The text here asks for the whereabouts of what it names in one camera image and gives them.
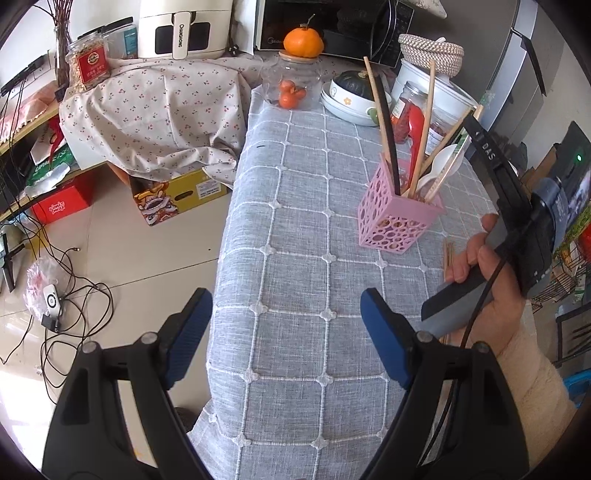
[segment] cherry tomato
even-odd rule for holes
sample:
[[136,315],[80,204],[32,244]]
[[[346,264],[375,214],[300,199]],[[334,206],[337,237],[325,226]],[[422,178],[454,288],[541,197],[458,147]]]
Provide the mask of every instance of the cherry tomato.
[[293,83],[291,80],[282,80],[279,82],[279,91],[280,92],[290,92],[296,88],[296,84]]
[[297,108],[298,103],[300,103],[300,101],[293,93],[283,92],[279,95],[279,106],[282,108]]
[[294,95],[298,100],[303,100],[306,98],[306,89],[303,87],[298,87],[295,89]]

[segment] plastic container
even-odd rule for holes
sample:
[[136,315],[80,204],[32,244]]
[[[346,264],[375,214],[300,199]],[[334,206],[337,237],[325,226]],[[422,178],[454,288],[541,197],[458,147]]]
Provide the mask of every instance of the plastic container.
[[441,140],[443,140],[443,138],[449,133],[457,120],[457,118],[453,118],[447,112],[433,107],[427,145],[425,146],[426,155],[431,155],[431,153],[433,153],[433,150],[437,148],[441,143]]
[[111,76],[108,48],[99,33],[72,42],[66,60],[70,64],[70,87],[85,92]]
[[[429,72],[402,59],[400,72],[392,88],[392,101],[396,102],[406,82],[413,82],[424,92],[429,90]],[[438,73],[435,77],[433,105],[446,111],[455,118],[461,118],[467,108],[476,108],[478,102],[460,87],[452,83],[448,76]]]
[[427,94],[413,82],[407,82],[390,117],[394,127],[394,141],[404,143],[410,133],[410,109],[415,105],[424,113],[427,105]]
[[[408,171],[407,162],[398,159],[398,163]],[[392,177],[382,156],[357,209],[359,245],[402,254],[444,213],[439,196],[433,203],[423,203],[394,194]]]
[[134,18],[127,17],[108,25],[102,25],[78,37],[78,40],[93,33],[103,35],[109,48],[110,59],[138,58],[138,29],[134,25]]

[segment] white cloth with red print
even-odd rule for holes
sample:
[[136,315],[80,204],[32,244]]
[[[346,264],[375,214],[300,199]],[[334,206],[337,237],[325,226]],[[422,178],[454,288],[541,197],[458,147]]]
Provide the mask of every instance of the white cloth with red print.
[[61,128],[68,143],[90,145],[134,177],[166,181],[203,167],[232,187],[251,96],[243,73],[256,81],[262,61],[236,69],[224,63],[113,61],[111,78],[88,92],[68,92]]

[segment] white spoon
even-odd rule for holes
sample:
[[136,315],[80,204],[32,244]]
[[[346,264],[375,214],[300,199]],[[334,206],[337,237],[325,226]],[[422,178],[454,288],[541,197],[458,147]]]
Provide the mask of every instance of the white spoon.
[[[445,166],[449,158],[452,156],[455,148],[456,144],[448,145],[437,155],[435,155],[435,158],[433,159],[433,165],[431,165],[431,172],[420,178],[417,183],[417,192],[420,192],[421,189],[425,187],[425,185],[427,185],[427,183],[437,178],[437,176],[441,173],[443,167]],[[449,172],[450,175],[453,175],[455,172],[458,171],[458,169],[462,165],[463,160],[464,156],[458,157],[456,159],[456,161],[453,163],[452,169]]]

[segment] table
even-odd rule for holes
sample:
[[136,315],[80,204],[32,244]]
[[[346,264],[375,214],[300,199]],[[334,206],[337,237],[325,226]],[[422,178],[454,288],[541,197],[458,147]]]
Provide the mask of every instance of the table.
[[212,400],[189,437],[216,479],[357,480],[403,396],[365,330],[361,292],[376,287],[418,326],[442,281],[443,239],[463,249],[495,209],[465,162],[441,191],[447,215],[405,254],[362,248],[356,210],[378,129],[321,106],[272,107],[260,89],[248,127],[217,271]]

